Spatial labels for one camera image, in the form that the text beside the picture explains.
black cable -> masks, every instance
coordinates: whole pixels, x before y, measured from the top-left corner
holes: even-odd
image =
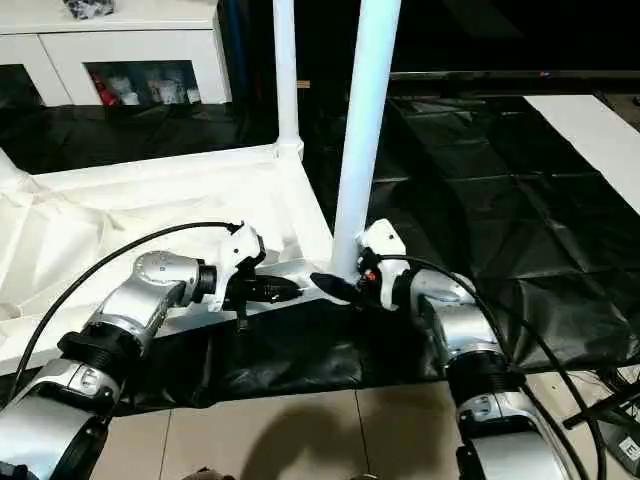
[[[413,264],[421,266],[423,268],[428,268],[428,269],[440,272],[441,274],[443,274],[447,278],[449,278],[449,279],[453,280],[454,282],[456,282],[469,295],[471,295],[471,297],[473,297],[473,299],[475,300],[476,304],[478,305],[478,308],[480,308],[482,313],[487,317],[487,320],[491,324],[491,328],[493,329],[493,331],[494,331],[494,333],[496,335],[496,339],[498,340],[498,343],[500,344],[500,348],[502,349],[503,353],[510,357],[509,350],[506,348],[507,347],[506,339],[505,339],[504,335],[502,334],[502,332],[500,331],[500,329],[498,328],[498,322],[497,322],[495,316],[493,315],[493,313],[491,312],[491,310],[489,309],[489,307],[487,306],[486,302],[484,300],[482,300],[482,298],[480,298],[480,296],[469,285],[467,285],[464,281],[462,281],[456,275],[454,275],[453,273],[451,273],[447,269],[445,269],[445,268],[443,268],[443,267],[441,267],[439,265],[436,265],[435,263],[431,263],[431,262],[429,262],[427,260],[424,260],[422,258],[412,257],[410,255],[378,255],[377,258],[380,261],[382,261],[382,260],[405,260],[405,261],[407,261],[409,263],[413,263]],[[534,339],[534,341],[542,349],[544,354],[549,359],[549,363],[551,363],[553,368],[558,372],[558,374],[562,378],[563,382],[565,383],[565,385],[569,389],[569,392],[573,396],[575,402],[578,404],[578,407],[580,408],[580,411],[584,413],[588,408],[587,404],[585,403],[584,399],[582,398],[582,395],[580,395],[580,392],[578,391],[578,389],[576,388],[575,384],[573,383],[573,381],[569,377],[569,374],[567,373],[567,370],[560,363],[560,361],[555,356],[555,354],[553,353],[553,351],[551,350],[549,345],[547,345],[547,343],[544,341],[542,336],[540,336],[540,334],[535,330],[535,328],[527,320],[525,320],[524,318],[522,318],[519,315],[514,315],[513,317],[525,328],[525,330],[527,330],[527,333]],[[599,428],[597,422],[593,418],[587,417],[586,423],[587,423],[587,426],[589,427],[589,430],[591,432],[591,436],[593,437],[593,443],[594,443],[594,446],[595,446],[595,449],[596,449],[597,464],[598,464],[598,473],[597,473],[596,478],[598,480],[606,480],[606,478],[607,478],[607,459],[606,459],[605,443],[604,443],[604,438],[602,437],[602,432],[600,432],[600,428]]]
[[[78,287],[80,287],[80,285],[86,282],[87,279],[91,277],[91,275],[96,273],[107,263],[116,259],[123,253],[126,253],[129,250],[132,250],[142,245],[143,243],[149,242],[155,238],[162,237],[164,235],[168,235],[169,233],[178,232],[180,230],[188,230],[191,228],[200,228],[200,227],[226,228],[231,233],[234,233],[236,230],[240,228],[239,225],[234,225],[232,223],[226,223],[226,222],[193,222],[193,223],[183,223],[181,225],[174,225],[172,227],[163,228],[162,230],[158,230],[157,232],[153,232],[153,233],[150,233],[149,235],[145,235],[144,237],[134,240],[133,242],[128,243],[123,247],[120,247],[119,249],[111,252],[109,255],[102,258],[100,261],[98,261],[98,263],[96,263],[91,268],[89,268],[86,272],[80,275],[75,282],[69,285],[69,287],[67,287],[67,289],[62,293],[62,295],[60,295],[56,299],[56,301],[53,302],[53,305],[49,307],[49,310],[46,311],[46,313],[40,320],[40,323],[38,323],[38,326],[33,331],[33,334],[31,335],[31,338],[29,339],[29,342],[27,343],[26,348],[22,353],[22,358],[20,358],[20,363],[18,364],[18,368],[16,369],[16,377],[13,380],[13,385],[9,392],[7,403],[10,402],[16,396],[16,393],[18,393],[18,388],[20,387],[22,376],[24,375],[24,372],[27,369],[27,364],[29,363],[29,359],[31,358],[31,355],[33,354],[33,350],[36,346],[36,343],[38,342],[38,339],[42,335],[42,332],[44,331],[45,327],[47,326],[51,318],[55,315],[56,311],[65,302],[65,300],[67,300],[67,298],[69,298],[71,294],[75,292],[78,289]]]
[[[569,455],[569,458],[575,465],[580,478],[583,480],[588,480],[589,474],[587,473],[587,469],[584,467],[584,463],[582,463],[582,459],[576,452],[576,449],[573,448],[573,445],[567,438],[567,435],[564,433],[564,430],[562,430],[562,427],[560,426],[560,424],[556,422],[555,418],[553,418],[553,415],[549,413],[549,410],[547,410],[546,407],[542,404],[542,402],[538,400],[538,397],[535,396],[531,388],[529,388],[529,385],[525,383],[520,388],[522,388],[522,391],[524,392],[524,394],[527,397],[529,397],[529,400],[531,401],[533,406],[536,407],[536,409],[538,409],[538,411],[542,415],[542,418],[544,418],[544,420],[549,424],[549,427],[551,428],[551,430],[553,430],[553,433],[555,434],[555,436],[558,437],[558,440],[560,440],[560,443],[562,444],[563,448],[567,451],[567,455]]]

white pole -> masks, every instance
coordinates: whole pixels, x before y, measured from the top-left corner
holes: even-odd
[[[273,32],[276,50],[278,95],[278,146],[300,144],[298,134],[298,86],[294,0],[273,0]]]
[[[333,273],[347,280],[357,275],[357,238],[367,217],[400,3],[362,0],[360,6],[331,258]]]

white metal frame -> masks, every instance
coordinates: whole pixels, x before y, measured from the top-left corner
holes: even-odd
[[[350,280],[357,277],[358,236],[367,219],[400,3],[362,0],[360,4],[331,258],[331,270]]]

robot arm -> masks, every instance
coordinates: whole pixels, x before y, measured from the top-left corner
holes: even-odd
[[[217,248],[214,265],[169,252],[138,257],[131,276],[84,328],[60,340],[61,358],[45,365],[0,411],[0,478],[89,478],[124,383],[169,308],[205,300],[218,311],[227,301],[300,295],[293,282],[273,284],[255,275],[265,251],[251,227],[242,226]],[[242,298],[230,298],[232,290]]]
[[[361,291],[395,310],[407,305],[426,324],[436,367],[447,379],[456,404],[463,446],[457,458],[462,480],[566,480],[571,462],[558,438],[522,392],[525,377],[509,369],[491,325],[471,294],[433,270],[411,270],[403,260],[378,255],[405,254],[387,220],[375,222],[360,238]],[[470,287],[471,282],[457,275]]]

black tarp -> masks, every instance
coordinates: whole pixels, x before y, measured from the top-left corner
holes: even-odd
[[[67,108],[11,123],[2,114],[0,146],[36,173],[192,153],[215,139],[225,139],[216,148],[250,144],[273,132],[271,119],[251,122],[259,135],[239,135],[234,114],[217,108]],[[332,224],[345,116],[304,108],[304,164]],[[475,281],[527,371],[549,365],[515,316],[572,368],[637,359],[640,218],[524,100],[390,101],[369,211],[370,221],[382,217],[408,253]],[[120,413],[437,379],[424,329],[400,314],[320,301],[252,317],[250,326],[156,340]]]

